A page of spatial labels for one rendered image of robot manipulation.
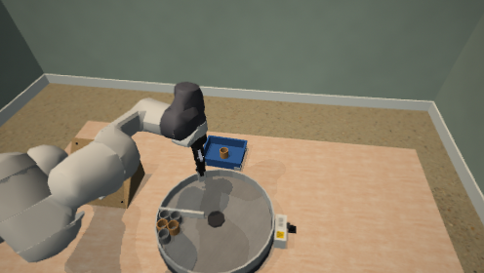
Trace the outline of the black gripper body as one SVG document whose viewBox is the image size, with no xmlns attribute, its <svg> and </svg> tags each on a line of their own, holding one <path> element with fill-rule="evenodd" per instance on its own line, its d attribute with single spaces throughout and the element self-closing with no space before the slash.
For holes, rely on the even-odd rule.
<svg viewBox="0 0 484 273">
<path fill-rule="evenodd" d="M 190 147 L 193 147 L 195 150 L 195 155 L 198 155 L 198 150 L 201 151 L 202 154 L 202 146 L 206 143 L 207 141 L 207 134 L 203 135 L 202 137 L 198 138 Z"/>
</svg>

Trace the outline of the grey metal ring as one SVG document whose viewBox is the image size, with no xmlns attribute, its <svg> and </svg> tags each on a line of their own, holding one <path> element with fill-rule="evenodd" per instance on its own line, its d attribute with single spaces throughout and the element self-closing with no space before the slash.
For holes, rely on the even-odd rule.
<svg viewBox="0 0 484 273">
<path fill-rule="evenodd" d="M 165 238 L 162 238 L 164 235 L 167 235 Z M 171 241 L 171 235 L 167 228 L 162 228 L 158 231 L 158 239 L 162 245 L 166 245 Z"/>
<path fill-rule="evenodd" d="M 177 217 L 176 219 L 174 219 L 175 217 Z M 182 215 L 179 211 L 173 211 L 170 213 L 170 219 L 171 220 L 176 220 L 179 225 L 182 223 Z"/>
<path fill-rule="evenodd" d="M 164 217 L 164 216 L 167 216 L 167 217 Z M 170 211 L 169 210 L 162 210 L 159 213 L 159 217 L 160 217 L 160 219 L 162 219 L 164 217 L 165 219 L 167 219 L 168 222 L 171 221 L 170 220 Z"/>
</svg>

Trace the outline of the bronze bushing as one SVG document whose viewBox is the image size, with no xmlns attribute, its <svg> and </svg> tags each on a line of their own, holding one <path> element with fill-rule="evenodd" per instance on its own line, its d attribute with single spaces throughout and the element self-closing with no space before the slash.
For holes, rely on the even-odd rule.
<svg viewBox="0 0 484 273">
<path fill-rule="evenodd" d="M 220 155 L 222 159 L 226 159 L 228 157 L 228 149 L 226 147 L 222 147 L 220 149 Z"/>
<path fill-rule="evenodd" d="M 163 227 L 163 228 L 167 228 L 167 224 L 168 224 L 167 219 L 162 218 L 162 219 L 160 219 L 160 220 L 158 220 L 158 221 L 157 221 L 157 223 L 156 223 L 156 227 L 157 227 L 157 229 L 158 229 L 158 231 L 159 231 L 159 230 L 161 230 L 161 229 L 162 229 L 162 228 L 159 228 L 159 227 L 161 227 L 161 226 L 163 226 L 163 225 L 166 225 L 166 226 L 165 226 L 165 227 Z M 168 228 L 167 228 L 167 229 L 168 229 Z"/>
<path fill-rule="evenodd" d="M 175 229 L 171 229 L 172 227 L 175 227 L 175 226 L 177 226 Z M 170 235 L 172 235 L 172 236 L 178 235 L 181 231 L 179 223 L 176 220 L 169 221 L 168 224 L 167 224 L 167 227 L 168 227 L 168 230 L 170 232 Z"/>
</svg>

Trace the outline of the blue crate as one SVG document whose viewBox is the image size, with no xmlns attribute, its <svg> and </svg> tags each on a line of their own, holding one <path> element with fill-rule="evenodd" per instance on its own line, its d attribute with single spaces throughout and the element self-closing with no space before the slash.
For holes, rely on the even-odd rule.
<svg viewBox="0 0 484 273">
<path fill-rule="evenodd" d="M 247 141 L 244 139 L 208 135 L 207 141 L 204 144 L 205 166 L 241 172 L 242 162 L 247 151 Z M 222 147 L 228 149 L 228 157 L 226 159 L 221 158 L 220 149 Z"/>
</svg>

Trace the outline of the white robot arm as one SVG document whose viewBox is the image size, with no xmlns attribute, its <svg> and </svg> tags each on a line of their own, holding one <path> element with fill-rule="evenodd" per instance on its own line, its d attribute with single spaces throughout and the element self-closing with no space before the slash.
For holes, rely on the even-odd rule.
<svg viewBox="0 0 484 273">
<path fill-rule="evenodd" d="M 184 147 L 205 135 L 200 87 L 180 82 L 174 96 L 172 104 L 143 98 L 69 156 L 55 145 L 1 153 L 0 243 L 27 262 L 59 254 L 82 226 L 78 208 L 116 192 L 137 171 L 141 155 L 132 135 L 149 132 Z"/>
</svg>

